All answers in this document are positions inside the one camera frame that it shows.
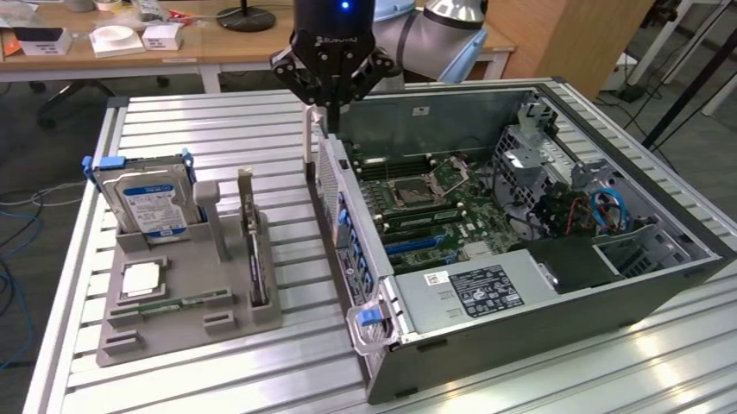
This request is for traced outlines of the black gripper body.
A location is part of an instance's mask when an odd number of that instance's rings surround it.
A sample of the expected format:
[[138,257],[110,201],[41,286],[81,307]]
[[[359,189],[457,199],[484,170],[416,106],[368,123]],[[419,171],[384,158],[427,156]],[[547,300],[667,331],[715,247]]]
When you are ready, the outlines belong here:
[[376,84],[373,1],[293,2],[292,56],[310,78],[292,91],[305,104],[340,106],[359,100]]

